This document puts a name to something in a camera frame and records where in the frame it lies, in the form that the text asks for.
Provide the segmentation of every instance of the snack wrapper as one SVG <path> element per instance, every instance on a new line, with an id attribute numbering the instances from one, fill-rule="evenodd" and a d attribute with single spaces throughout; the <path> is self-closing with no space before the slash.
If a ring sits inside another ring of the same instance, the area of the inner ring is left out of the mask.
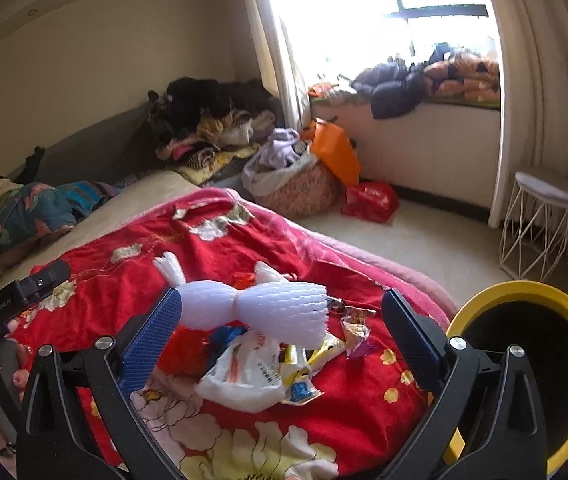
<path id="1" fill-rule="evenodd" d="M 296 345 L 286 345 L 279 373 L 286 387 L 286 397 L 280 401 L 291 406 L 304 406 L 323 394 L 315 388 L 314 377 L 331 359 L 346 350 L 344 341 L 327 332 L 320 348 L 307 357 L 307 352 Z"/>
<path id="2" fill-rule="evenodd" d="M 344 316 L 341 318 L 341 326 L 344 329 L 346 342 L 346 359 L 364 357 L 379 349 L 368 339 L 370 328 L 366 319 L 375 316 L 375 311 L 368 308 L 347 306 Z"/>

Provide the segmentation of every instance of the plastic bag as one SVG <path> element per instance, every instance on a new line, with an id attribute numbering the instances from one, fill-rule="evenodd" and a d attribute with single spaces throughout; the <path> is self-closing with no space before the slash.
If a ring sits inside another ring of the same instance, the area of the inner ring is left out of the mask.
<path id="1" fill-rule="evenodd" d="M 288 181 L 302 171 L 317 164 L 318 158 L 307 151 L 298 161 L 287 168 L 272 171 L 257 171 L 257 156 L 253 156 L 241 173 L 241 183 L 253 196 L 266 196 L 285 186 Z"/>
<path id="2" fill-rule="evenodd" d="M 359 182 L 361 166 L 342 127 L 317 121 L 311 153 L 347 186 L 355 186 Z"/>
<path id="3" fill-rule="evenodd" d="M 283 400 L 279 342 L 255 330 L 238 336 L 195 386 L 195 393 L 246 413 L 262 412 Z"/>
<path id="4" fill-rule="evenodd" d="M 400 206 L 395 190 L 385 182 L 362 182 L 346 188 L 341 213 L 381 224 L 388 222 Z"/>

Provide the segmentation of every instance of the red floral blanket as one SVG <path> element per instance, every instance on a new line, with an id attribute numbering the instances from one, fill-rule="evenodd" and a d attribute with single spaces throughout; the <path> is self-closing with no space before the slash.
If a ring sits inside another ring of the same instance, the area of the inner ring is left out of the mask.
<path id="1" fill-rule="evenodd" d="M 125 227 L 65 253 L 72 275 L 26 314 L 15 338 L 34 348 L 86 348 L 145 312 L 165 286 L 153 257 L 175 253 L 187 280 L 232 284 L 261 260 L 298 280 L 321 283 L 347 303 L 379 311 L 384 290 L 398 288 L 417 312 L 447 320 L 424 293 L 387 272 L 327 248 L 278 215 L 227 190 L 203 189 L 160 206 Z M 343 337 L 339 318 L 329 330 Z M 189 480 L 328 480 L 387 462 L 413 431 L 426 394 L 380 316 L 371 322 L 379 350 L 342 354 L 313 379 L 323 396 L 305 406 L 277 404 L 251 415 L 202 400 L 195 382 L 155 370 L 131 400 L 158 442 Z M 89 393 L 80 393 L 106 459 L 121 458 Z"/>

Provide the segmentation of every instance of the orange paper bag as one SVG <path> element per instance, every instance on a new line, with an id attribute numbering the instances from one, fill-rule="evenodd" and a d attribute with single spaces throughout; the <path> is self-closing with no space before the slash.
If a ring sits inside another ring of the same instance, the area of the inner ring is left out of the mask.
<path id="1" fill-rule="evenodd" d="M 361 166 L 344 129 L 317 122 L 311 153 L 317 156 L 347 186 L 359 183 Z"/>

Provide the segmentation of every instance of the floral fabric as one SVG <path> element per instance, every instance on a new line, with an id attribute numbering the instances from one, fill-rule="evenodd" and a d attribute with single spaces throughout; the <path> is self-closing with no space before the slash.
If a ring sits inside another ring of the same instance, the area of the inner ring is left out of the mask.
<path id="1" fill-rule="evenodd" d="M 296 174 L 273 193 L 256 196 L 255 200 L 286 218 L 303 218 L 326 211 L 336 202 L 340 192 L 337 178 L 319 162 Z"/>

